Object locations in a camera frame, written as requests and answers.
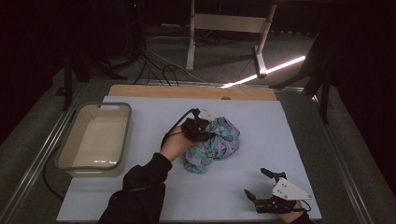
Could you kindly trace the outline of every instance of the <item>plastic tub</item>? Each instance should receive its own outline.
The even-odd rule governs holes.
[[[71,176],[120,175],[131,110],[125,103],[83,105],[73,119],[55,165]]]

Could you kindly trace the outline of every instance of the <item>wire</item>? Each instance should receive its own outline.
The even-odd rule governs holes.
[[[152,74],[152,75],[154,75],[155,76],[155,78],[157,78],[157,80],[159,80],[160,81],[160,83],[161,83],[161,85],[163,85],[163,82],[157,77],[157,75],[155,75],[155,73],[151,70],[151,66],[149,65],[149,64],[147,64],[147,67],[148,67],[148,70],[150,71],[150,73]]]
[[[59,149],[60,147],[56,147],[55,149],[52,150],[52,152],[49,154],[49,157],[47,158],[44,167],[43,167],[43,180],[44,180],[44,184],[47,186],[47,188],[49,189],[49,191],[55,195],[59,200],[61,200],[62,202],[64,201],[64,196],[62,196],[61,194],[59,194],[58,192],[56,192],[49,184],[48,180],[47,180],[47,164],[49,163],[50,158],[52,157],[52,155]]]
[[[148,49],[149,52],[151,52],[152,54],[154,54],[154,55],[157,56],[158,58],[160,58],[160,59],[166,61],[167,63],[170,63],[170,64],[172,64],[172,65],[174,65],[174,66],[176,66],[176,67],[182,69],[182,70],[185,71],[189,76],[191,76],[191,77],[193,77],[193,78],[195,78],[195,79],[197,79],[197,80],[200,80],[200,81],[202,81],[202,82],[204,82],[204,83],[206,83],[206,84],[209,84],[209,85],[212,85],[212,86],[213,86],[212,83],[209,83],[209,82],[207,82],[207,81],[205,81],[205,80],[203,80],[203,79],[201,79],[201,78],[198,78],[198,77],[194,76],[194,75],[191,74],[187,69],[181,67],[180,65],[177,65],[177,64],[175,64],[175,63],[172,63],[172,62],[166,60],[165,58],[161,57],[160,55],[158,55],[157,53],[155,53],[154,51],[152,51],[149,47],[147,47],[147,49]]]
[[[162,66],[166,66],[166,65],[163,64],[163,63],[160,63],[160,62],[157,62],[157,61],[151,59],[151,58],[148,57],[147,55],[143,55],[143,56],[146,58],[146,60],[147,60],[149,63],[151,63],[154,67],[156,67],[157,69],[159,69],[159,70],[161,70],[161,71],[163,72],[163,78],[164,78],[165,81],[168,83],[168,85],[171,86],[169,80],[168,80],[168,79],[166,78],[166,76],[164,75],[164,68],[161,68],[159,65],[157,65],[157,64],[155,64],[155,63],[158,63],[158,64],[160,64],[160,65],[162,65]]]
[[[137,59],[140,57],[140,54],[141,54],[141,50],[139,50],[136,54],[127,57],[127,61],[126,62],[119,63],[119,64],[116,64],[116,65],[111,65],[111,66],[108,67],[108,69],[111,69],[111,70],[116,71],[116,72],[120,72],[122,70],[125,70],[126,68],[128,68],[128,67],[130,67],[130,66],[132,66],[132,65],[134,65],[136,63]]]
[[[169,132],[167,132],[166,134],[165,134],[165,136],[163,137],[163,141],[161,142],[161,147],[163,147],[163,144],[165,143],[165,141],[166,141],[166,139],[169,137],[169,136],[172,136],[172,135],[174,135],[175,133],[173,133],[173,134],[170,134],[175,128],[176,128],[176,126],[184,119],[184,118],[186,118],[190,113],[192,113],[192,111],[193,111],[194,109],[190,109],[189,111],[187,111],[175,124],[174,124],[174,126],[172,126],[172,128],[169,130]]]
[[[150,81],[151,81],[151,79],[150,79],[149,71],[148,71],[148,81],[146,82],[146,85],[148,85],[150,83]]]
[[[172,69],[172,68],[170,68],[171,66],[174,66],[174,65],[173,65],[173,64],[168,64],[168,65],[166,65],[166,66],[163,68],[163,76],[164,76],[164,77],[166,76],[165,72],[172,72],[172,74],[174,75],[176,84],[177,84],[177,86],[178,86],[178,80],[177,80],[177,76],[176,76],[177,67],[174,66],[174,68]]]
[[[175,135],[175,134],[179,134],[179,133],[172,133],[172,134],[169,134],[168,137],[173,136],[173,135]]]
[[[307,206],[308,206],[308,210],[306,210],[306,212],[309,212],[309,211],[311,211],[311,206],[309,205],[309,203],[307,203],[306,201],[304,201],[304,200],[301,200],[301,201],[303,201],[303,203],[305,203]]]
[[[221,13],[221,6],[222,6],[222,1],[219,1],[219,12],[218,12],[218,14]],[[170,34],[168,34],[168,35],[179,34],[179,33],[184,32],[184,31],[190,31],[190,30],[183,29],[183,30],[181,30],[181,31],[176,31],[176,32],[170,33]],[[209,32],[208,32],[206,35],[204,35],[204,36],[196,37],[196,38],[194,38],[194,39],[203,39],[203,38],[209,36],[212,32],[213,32],[213,30],[209,31]],[[189,36],[156,36],[156,37],[153,37],[153,38],[151,38],[151,39],[148,39],[147,41],[151,41],[151,40],[155,40],[155,39],[159,39],[159,38],[170,38],[170,39],[180,39],[180,38],[183,38],[183,39],[184,39],[184,38],[190,38],[190,37],[189,37]]]
[[[245,67],[242,69],[242,71],[239,73],[239,80],[241,80],[241,75],[242,73],[245,71],[245,69],[248,67],[248,65],[250,64],[250,62],[252,61],[252,59],[249,59],[249,61],[247,62],[247,64],[245,65]]]
[[[208,39],[210,36],[212,36],[213,38],[215,38],[215,41]],[[244,33],[244,35],[240,38],[232,38],[232,37],[228,37],[226,35],[222,35],[220,32],[217,31],[211,31],[208,35],[204,36],[203,38],[200,38],[200,40],[202,42],[204,42],[204,44],[200,44],[198,46],[204,46],[204,45],[228,45],[228,44],[233,44],[236,43],[238,41],[242,41],[247,39],[249,36],[249,34]],[[221,39],[228,39],[228,40],[232,40],[232,41],[227,41],[227,42],[222,42]]]
[[[143,66],[142,70],[140,70],[140,73],[139,73],[139,75],[137,76],[137,78],[134,80],[133,85],[135,85],[136,82],[142,77],[142,74],[143,74],[143,72],[145,71],[146,65],[147,65],[147,64],[144,63],[144,66]]]
[[[174,31],[174,32],[169,32],[169,33],[151,33],[151,32],[147,32],[147,34],[148,35],[157,35],[159,37],[161,37],[161,35],[167,35],[167,37],[169,37],[169,35],[177,37],[177,35],[179,35],[179,34],[186,35],[186,34],[183,34],[183,32],[189,33],[190,32],[190,26],[188,25],[188,26],[185,26],[185,27],[181,27],[181,30],[177,30],[177,31]]]
[[[189,38],[188,36],[166,36],[166,35],[160,35],[160,36],[155,36],[152,37],[151,39],[148,39],[147,41],[152,41],[152,40],[156,40],[156,39],[187,39]]]

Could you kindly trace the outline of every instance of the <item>black sleeve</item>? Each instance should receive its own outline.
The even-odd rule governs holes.
[[[310,219],[307,213],[304,213],[302,216],[298,217],[290,224],[314,224]]]
[[[172,163],[155,153],[145,166],[133,167],[123,178],[122,190],[108,202],[99,224],[158,223],[163,209],[165,184]]]

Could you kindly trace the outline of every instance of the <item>black curtain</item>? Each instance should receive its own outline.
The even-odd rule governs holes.
[[[131,24],[138,17],[134,2],[0,1],[0,144],[51,87],[68,44],[107,65],[108,55],[130,54],[139,47],[141,34],[130,29],[138,26]],[[72,55],[76,75],[87,81],[89,74],[76,55]]]
[[[379,169],[396,193],[396,4],[360,1],[339,46],[332,84],[339,90]]]

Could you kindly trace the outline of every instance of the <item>crumpled cloth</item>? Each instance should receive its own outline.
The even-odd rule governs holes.
[[[189,172],[204,174],[213,160],[224,160],[239,148],[240,132],[226,118],[210,121],[205,130],[215,133],[216,136],[186,151],[184,167]]]

